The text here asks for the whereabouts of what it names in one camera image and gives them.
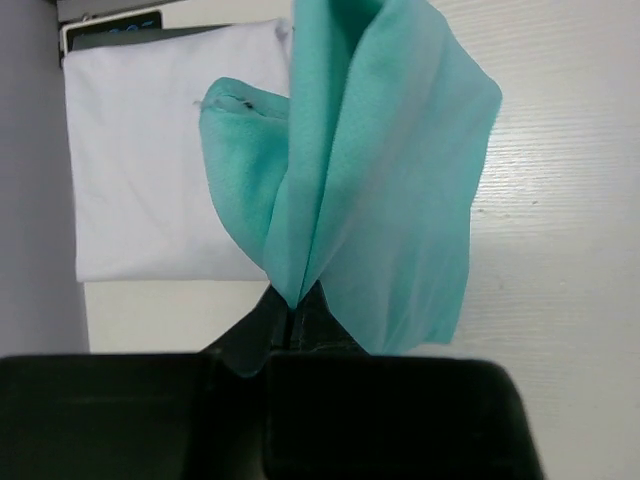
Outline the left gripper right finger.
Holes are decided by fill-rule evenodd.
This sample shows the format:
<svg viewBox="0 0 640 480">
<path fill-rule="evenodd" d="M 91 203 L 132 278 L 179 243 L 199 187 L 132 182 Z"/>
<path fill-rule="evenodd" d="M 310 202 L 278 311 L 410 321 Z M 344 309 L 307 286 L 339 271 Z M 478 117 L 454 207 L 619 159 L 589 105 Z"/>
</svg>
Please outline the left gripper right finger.
<svg viewBox="0 0 640 480">
<path fill-rule="evenodd" d="M 508 372 L 486 360 L 369 355 L 320 286 L 267 361 L 263 468 L 270 479 L 540 479 Z"/>
</svg>

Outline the green t shirt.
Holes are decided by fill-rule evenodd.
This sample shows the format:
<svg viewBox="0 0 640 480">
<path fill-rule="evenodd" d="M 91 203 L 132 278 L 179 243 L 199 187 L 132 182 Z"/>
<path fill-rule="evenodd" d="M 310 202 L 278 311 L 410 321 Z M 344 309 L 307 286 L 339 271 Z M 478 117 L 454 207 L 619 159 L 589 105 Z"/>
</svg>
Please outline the green t shirt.
<svg viewBox="0 0 640 480">
<path fill-rule="evenodd" d="M 222 78 L 199 128 L 213 205 L 290 307 L 315 284 L 367 351 L 447 343 L 502 93 L 425 1 L 298 1 L 290 93 Z"/>
</svg>

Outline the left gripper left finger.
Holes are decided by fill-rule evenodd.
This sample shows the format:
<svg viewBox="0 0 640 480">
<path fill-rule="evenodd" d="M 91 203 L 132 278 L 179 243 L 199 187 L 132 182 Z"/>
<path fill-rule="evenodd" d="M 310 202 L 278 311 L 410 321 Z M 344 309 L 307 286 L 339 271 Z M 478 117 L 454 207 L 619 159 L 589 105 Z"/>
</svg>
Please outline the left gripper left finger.
<svg viewBox="0 0 640 480">
<path fill-rule="evenodd" d="M 1 361 L 5 479 L 261 479 L 256 376 L 289 312 L 273 289 L 197 353 Z"/>
</svg>

